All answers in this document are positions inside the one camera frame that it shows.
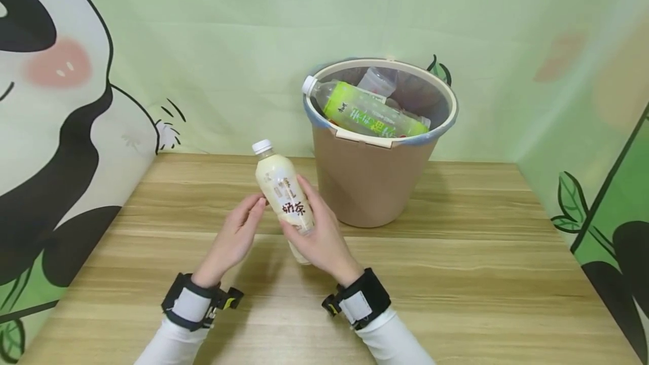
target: trash can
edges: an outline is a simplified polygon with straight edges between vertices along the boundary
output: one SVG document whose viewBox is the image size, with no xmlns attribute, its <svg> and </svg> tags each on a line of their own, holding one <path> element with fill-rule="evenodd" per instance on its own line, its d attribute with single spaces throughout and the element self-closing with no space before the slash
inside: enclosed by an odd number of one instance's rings
<svg viewBox="0 0 649 365">
<path fill-rule="evenodd" d="M 316 71 L 320 82 L 337 79 L 358 84 L 367 69 L 397 71 L 392 94 L 402 108 L 430 119 L 426 134 L 385 139 L 357 134 L 329 122 L 315 100 L 304 95 L 313 127 L 320 194 L 343 223 L 375 228 L 395 220 L 417 185 L 440 135 L 453 126 L 457 99 L 432 73 L 398 61 L 352 59 Z"/>
</svg>

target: left hand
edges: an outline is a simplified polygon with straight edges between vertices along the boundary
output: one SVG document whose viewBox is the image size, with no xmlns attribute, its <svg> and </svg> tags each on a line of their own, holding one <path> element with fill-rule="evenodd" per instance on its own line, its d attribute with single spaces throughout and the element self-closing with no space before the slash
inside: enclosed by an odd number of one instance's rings
<svg viewBox="0 0 649 365">
<path fill-rule="evenodd" d="M 214 287 L 225 272 L 243 261 L 265 208 L 264 195 L 251 194 L 227 215 L 207 256 L 192 275 L 193 283 L 202 288 Z"/>
</svg>

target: wrist strap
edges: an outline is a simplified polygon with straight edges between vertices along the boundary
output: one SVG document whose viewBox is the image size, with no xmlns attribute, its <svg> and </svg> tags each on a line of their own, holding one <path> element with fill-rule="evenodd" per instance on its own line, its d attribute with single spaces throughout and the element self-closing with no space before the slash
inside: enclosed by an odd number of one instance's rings
<svg viewBox="0 0 649 365">
<path fill-rule="evenodd" d="M 205 289 L 192 282 L 192 274 L 178 274 L 169 292 L 167 292 L 167 296 L 162 301 L 162 311 L 172 323 L 189 331 L 211 328 L 217 310 L 236 309 L 243 298 L 243 292 L 235 288 L 230 288 L 225 292 L 220 287 L 221 283 L 219 282 L 215 287 Z M 174 313 L 175 302 L 183 289 L 187 289 L 200 297 L 210 299 L 210 305 L 201 321 L 192 322 Z"/>
<path fill-rule="evenodd" d="M 345 314 L 355 330 L 362 330 L 385 312 L 392 304 L 388 292 L 379 279 L 367 268 L 349 288 L 337 286 L 338 293 L 329 295 L 322 306 L 332 317 Z"/>
</svg>

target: hand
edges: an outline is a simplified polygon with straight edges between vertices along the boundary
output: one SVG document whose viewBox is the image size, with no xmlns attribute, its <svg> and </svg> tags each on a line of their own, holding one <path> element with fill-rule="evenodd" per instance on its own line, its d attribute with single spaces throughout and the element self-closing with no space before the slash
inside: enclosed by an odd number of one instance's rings
<svg viewBox="0 0 649 365">
<path fill-rule="evenodd" d="M 363 267 L 352 257 L 338 227 L 338 219 L 322 196 L 302 176 L 298 175 L 297 181 L 311 204 L 315 228 L 302 235 L 286 221 L 280 221 L 282 231 L 304 258 L 347 288 L 363 275 Z"/>
<path fill-rule="evenodd" d="M 243 261 L 265 208 L 263 195 L 252 194 L 230 212 L 205 259 L 192 275 L 193 283 L 202 288 L 214 287 L 227 270 Z"/>
</svg>

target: wood grain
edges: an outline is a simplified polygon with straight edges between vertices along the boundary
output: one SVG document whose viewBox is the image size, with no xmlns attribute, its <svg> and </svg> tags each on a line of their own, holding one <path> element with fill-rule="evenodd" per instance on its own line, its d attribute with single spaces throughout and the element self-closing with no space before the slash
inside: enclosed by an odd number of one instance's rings
<svg viewBox="0 0 649 365">
<path fill-rule="evenodd" d="M 312 160 L 294 161 L 315 181 Z M 135 361 L 177 272 L 257 191 L 255 164 L 158 157 L 21 364 Z M 343 231 L 438 364 L 639 364 L 514 165 L 430 163 L 400 219 Z M 196 364 L 373 363 L 321 309 L 334 281 L 298 266 L 272 212 L 229 285 L 246 297 L 219 314 Z"/>
</svg>

